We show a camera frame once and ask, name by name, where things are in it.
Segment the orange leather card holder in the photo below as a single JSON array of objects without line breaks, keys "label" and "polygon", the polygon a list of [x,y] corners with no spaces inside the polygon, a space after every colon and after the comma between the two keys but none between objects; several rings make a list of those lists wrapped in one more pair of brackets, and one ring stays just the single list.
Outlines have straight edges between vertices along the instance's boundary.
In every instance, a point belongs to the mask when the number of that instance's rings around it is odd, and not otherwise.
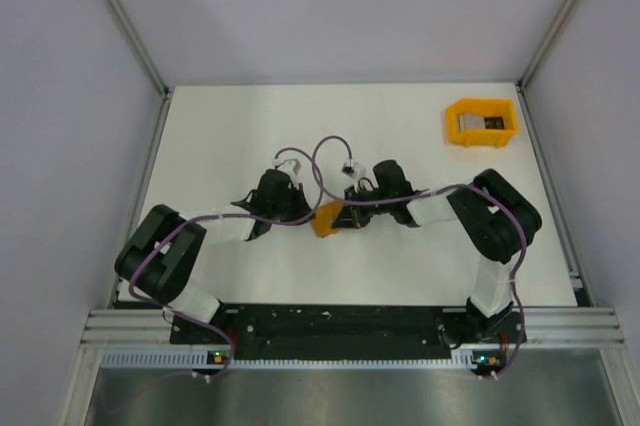
[{"label": "orange leather card holder", "polygon": [[333,223],[342,209],[343,203],[341,201],[331,201],[316,210],[315,216],[311,220],[311,227],[318,238],[326,238],[337,233]]}]

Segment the silver VIP card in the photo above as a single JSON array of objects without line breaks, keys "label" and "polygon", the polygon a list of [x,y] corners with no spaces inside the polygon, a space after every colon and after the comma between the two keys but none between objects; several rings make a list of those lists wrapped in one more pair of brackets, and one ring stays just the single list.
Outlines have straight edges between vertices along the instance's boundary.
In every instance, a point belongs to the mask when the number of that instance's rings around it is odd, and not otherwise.
[{"label": "silver VIP card", "polygon": [[461,132],[484,130],[483,116],[475,114],[461,114],[458,116],[458,126]]}]

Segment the yellow plastic bin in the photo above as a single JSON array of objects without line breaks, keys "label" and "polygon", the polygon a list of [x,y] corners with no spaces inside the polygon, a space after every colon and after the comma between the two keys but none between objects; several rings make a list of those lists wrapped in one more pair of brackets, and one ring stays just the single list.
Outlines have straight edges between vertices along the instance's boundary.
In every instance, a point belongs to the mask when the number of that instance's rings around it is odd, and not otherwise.
[{"label": "yellow plastic bin", "polygon": [[446,139],[457,146],[502,148],[519,133],[511,99],[462,98],[444,115]]}]

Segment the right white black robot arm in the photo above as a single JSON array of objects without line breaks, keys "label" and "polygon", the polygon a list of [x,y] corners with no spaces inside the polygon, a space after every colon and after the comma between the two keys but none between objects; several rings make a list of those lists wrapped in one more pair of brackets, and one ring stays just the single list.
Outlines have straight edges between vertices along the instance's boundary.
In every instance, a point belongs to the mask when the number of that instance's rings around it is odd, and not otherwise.
[{"label": "right white black robot arm", "polygon": [[379,215],[409,228],[458,222],[478,251],[479,263],[465,313],[444,321],[443,340],[459,346],[499,336],[518,303],[515,276],[542,226],[537,209],[494,169],[468,184],[435,191],[414,188],[394,160],[378,163],[373,174],[375,183],[359,179],[344,190],[343,200],[331,204],[330,230],[362,229]]}]

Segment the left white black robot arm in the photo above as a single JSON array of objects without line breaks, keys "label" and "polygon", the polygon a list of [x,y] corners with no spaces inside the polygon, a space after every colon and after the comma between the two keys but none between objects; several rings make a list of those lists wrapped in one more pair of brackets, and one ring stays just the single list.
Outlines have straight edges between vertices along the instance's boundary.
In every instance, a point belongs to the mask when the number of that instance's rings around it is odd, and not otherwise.
[{"label": "left white black robot arm", "polygon": [[258,239],[274,223],[299,223],[311,208],[292,160],[266,170],[249,194],[202,220],[167,205],[154,206],[116,258],[116,274],[161,306],[191,318],[192,330],[205,342],[226,333],[221,302],[191,278],[204,246]]}]

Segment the black card in bin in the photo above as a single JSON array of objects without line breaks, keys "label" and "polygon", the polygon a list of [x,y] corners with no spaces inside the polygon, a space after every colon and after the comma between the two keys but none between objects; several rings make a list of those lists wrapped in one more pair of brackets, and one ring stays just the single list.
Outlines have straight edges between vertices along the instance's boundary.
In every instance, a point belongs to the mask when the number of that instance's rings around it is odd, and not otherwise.
[{"label": "black card in bin", "polygon": [[486,116],[483,118],[485,130],[505,130],[504,118],[502,116]]}]

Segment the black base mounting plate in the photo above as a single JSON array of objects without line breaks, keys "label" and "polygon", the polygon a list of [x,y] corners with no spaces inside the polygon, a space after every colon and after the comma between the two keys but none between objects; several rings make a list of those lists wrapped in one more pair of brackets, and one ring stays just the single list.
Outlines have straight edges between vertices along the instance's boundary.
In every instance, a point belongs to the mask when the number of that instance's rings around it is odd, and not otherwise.
[{"label": "black base mounting plate", "polygon": [[175,345],[227,345],[235,358],[373,360],[443,359],[464,345],[501,347],[526,339],[512,310],[501,334],[452,346],[440,327],[460,319],[464,307],[355,306],[226,303],[204,328],[182,318],[173,321]]}]

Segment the left aluminium frame post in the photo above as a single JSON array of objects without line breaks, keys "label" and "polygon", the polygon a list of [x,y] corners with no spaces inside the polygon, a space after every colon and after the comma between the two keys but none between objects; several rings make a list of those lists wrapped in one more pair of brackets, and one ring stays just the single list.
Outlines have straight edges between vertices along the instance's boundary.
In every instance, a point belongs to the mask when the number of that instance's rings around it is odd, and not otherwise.
[{"label": "left aluminium frame post", "polygon": [[153,89],[160,97],[166,98],[170,87],[166,84],[141,36],[138,34],[130,15],[121,0],[103,0],[117,28],[123,36],[130,52],[138,62]]}]

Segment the aluminium frame post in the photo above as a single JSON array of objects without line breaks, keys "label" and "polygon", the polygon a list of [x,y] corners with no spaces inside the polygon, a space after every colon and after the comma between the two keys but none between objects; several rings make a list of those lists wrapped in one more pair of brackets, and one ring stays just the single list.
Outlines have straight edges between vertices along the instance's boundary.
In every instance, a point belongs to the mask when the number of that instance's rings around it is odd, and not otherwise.
[{"label": "aluminium frame post", "polygon": [[160,97],[166,98],[170,87],[166,84],[141,36],[138,34],[130,15],[121,0],[103,0],[117,28],[123,36],[130,52],[138,62],[153,89]]},{"label": "aluminium frame post", "polygon": [[582,0],[563,0],[531,60],[528,62],[522,76],[517,81],[517,85],[520,90],[526,90],[534,80],[536,74],[554,48],[554,45],[560,39],[564,30],[571,21],[572,16],[577,11],[581,1]]}]

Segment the aluminium front rail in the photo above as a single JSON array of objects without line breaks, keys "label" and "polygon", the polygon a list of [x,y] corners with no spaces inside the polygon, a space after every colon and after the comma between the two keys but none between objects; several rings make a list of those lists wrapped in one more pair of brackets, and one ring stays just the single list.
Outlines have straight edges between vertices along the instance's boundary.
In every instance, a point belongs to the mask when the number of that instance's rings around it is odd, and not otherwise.
[{"label": "aluminium front rail", "polygon": [[427,345],[479,344],[523,333],[529,347],[598,348],[623,344],[616,313],[600,307],[528,307],[488,327],[461,307],[244,305],[218,315],[215,327],[195,325],[156,309],[90,312],[84,346],[205,345],[233,341],[345,338],[408,339]]}]

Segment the right aluminium frame post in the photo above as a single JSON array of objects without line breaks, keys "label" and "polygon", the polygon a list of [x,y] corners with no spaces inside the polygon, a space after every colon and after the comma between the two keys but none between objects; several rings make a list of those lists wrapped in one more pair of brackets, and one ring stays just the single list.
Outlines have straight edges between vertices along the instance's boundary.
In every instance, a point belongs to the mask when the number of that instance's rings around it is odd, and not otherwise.
[{"label": "right aluminium frame post", "polygon": [[554,45],[560,39],[564,30],[571,21],[572,16],[577,11],[581,1],[582,0],[563,0],[531,60],[528,62],[522,76],[517,81],[517,85],[520,90],[526,90],[534,80],[536,74],[554,48]]}]

